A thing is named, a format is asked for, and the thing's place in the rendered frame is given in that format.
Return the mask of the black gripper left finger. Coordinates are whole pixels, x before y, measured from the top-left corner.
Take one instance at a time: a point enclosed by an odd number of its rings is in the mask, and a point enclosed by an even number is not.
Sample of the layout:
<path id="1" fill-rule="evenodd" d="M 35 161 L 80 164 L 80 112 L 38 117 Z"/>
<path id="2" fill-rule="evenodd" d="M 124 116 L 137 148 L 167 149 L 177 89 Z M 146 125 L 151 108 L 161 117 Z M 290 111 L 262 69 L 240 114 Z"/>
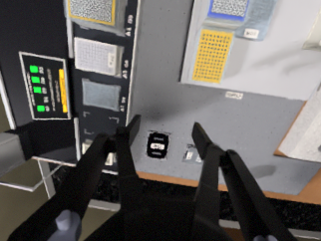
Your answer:
<path id="1" fill-rule="evenodd" d="M 135 115 L 126 127 L 117 127 L 113 135 L 99 133 L 57 192 L 20 224 L 7 241 L 78 241 L 83 229 L 81 221 L 109 154 L 115 152 L 125 241 L 157 241 L 131 152 L 140 124 L 141 115 Z"/>

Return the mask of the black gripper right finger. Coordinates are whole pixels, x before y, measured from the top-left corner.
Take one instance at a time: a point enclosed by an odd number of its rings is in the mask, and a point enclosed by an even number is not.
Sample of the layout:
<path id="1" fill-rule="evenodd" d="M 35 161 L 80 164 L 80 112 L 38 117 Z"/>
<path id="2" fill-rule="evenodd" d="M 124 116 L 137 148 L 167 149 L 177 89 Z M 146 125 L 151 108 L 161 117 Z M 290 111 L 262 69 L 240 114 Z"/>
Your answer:
<path id="1" fill-rule="evenodd" d="M 282 223 L 238 152 L 222 150 L 196 121 L 191 137 L 204 162 L 187 241 L 220 241 L 219 168 L 245 241 L 298 241 Z"/>

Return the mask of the black flat nest plate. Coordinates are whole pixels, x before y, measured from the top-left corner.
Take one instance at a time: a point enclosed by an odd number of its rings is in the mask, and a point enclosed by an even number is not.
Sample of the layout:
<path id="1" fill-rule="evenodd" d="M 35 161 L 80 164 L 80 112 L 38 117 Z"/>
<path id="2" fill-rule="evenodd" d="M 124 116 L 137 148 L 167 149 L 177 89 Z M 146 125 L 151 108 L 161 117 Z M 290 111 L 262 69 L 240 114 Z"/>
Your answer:
<path id="1" fill-rule="evenodd" d="M 149 130 L 146 157 L 166 160 L 171 133 Z"/>

